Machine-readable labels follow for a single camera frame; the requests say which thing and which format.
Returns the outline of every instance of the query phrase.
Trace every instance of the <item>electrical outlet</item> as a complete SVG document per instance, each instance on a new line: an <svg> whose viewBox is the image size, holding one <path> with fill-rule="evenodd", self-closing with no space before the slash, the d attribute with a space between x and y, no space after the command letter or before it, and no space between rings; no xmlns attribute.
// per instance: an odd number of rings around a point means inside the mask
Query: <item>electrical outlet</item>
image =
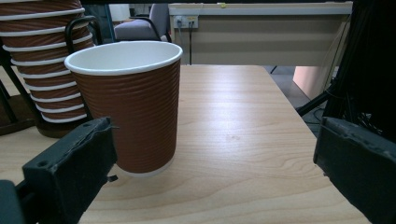
<svg viewBox="0 0 396 224"><path fill-rule="evenodd" d="M198 28L198 16L174 16L175 28Z"/></svg>

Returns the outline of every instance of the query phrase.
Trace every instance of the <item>office chair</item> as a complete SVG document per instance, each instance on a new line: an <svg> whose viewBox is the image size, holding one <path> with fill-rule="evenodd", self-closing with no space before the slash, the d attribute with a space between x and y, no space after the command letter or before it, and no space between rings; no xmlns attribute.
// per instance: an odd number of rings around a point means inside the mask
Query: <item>office chair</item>
<svg viewBox="0 0 396 224"><path fill-rule="evenodd" d="M172 42L169 35L170 18L168 4L153 4L147 17L130 17L133 21L123 22L114 28L117 41L121 40L158 40L166 36L168 42Z"/></svg>

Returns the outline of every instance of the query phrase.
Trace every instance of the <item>wooden table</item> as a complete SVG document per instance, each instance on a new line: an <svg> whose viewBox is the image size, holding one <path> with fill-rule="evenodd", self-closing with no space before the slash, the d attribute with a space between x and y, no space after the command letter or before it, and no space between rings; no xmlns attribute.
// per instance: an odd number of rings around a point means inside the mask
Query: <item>wooden table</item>
<svg viewBox="0 0 396 224"><path fill-rule="evenodd" d="M80 223L369 223L313 162L316 138L260 66L182 66L177 151L101 189ZM56 139L0 136L0 179Z"/></svg>

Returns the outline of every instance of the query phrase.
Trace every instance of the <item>stack of paper cups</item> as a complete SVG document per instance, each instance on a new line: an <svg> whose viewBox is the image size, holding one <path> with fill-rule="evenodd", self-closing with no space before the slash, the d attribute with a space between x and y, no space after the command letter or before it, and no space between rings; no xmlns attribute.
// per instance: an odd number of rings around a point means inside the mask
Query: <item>stack of paper cups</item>
<svg viewBox="0 0 396 224"><path fill-rule="evenodd" d="M69 54L65 26L84 11L79 0L0 0L2 47L10 52L43 119L51 123L87 117L76 82L64 66ZM73 31L76 51L94 46L87 25Z"/></svg>

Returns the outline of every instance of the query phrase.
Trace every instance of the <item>ripple paper cup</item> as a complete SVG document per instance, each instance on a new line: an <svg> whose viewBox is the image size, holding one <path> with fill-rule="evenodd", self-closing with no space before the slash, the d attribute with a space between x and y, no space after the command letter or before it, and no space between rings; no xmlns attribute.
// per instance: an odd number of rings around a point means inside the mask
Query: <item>ripple paper cup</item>
<svg viewBox="0 0 396 224"><path fill-rule="evenodd" d="M156 175L174 157L182 49L133 41L69 55L72 72L94 119L111 117L117 165L132 176Z"/></svg>

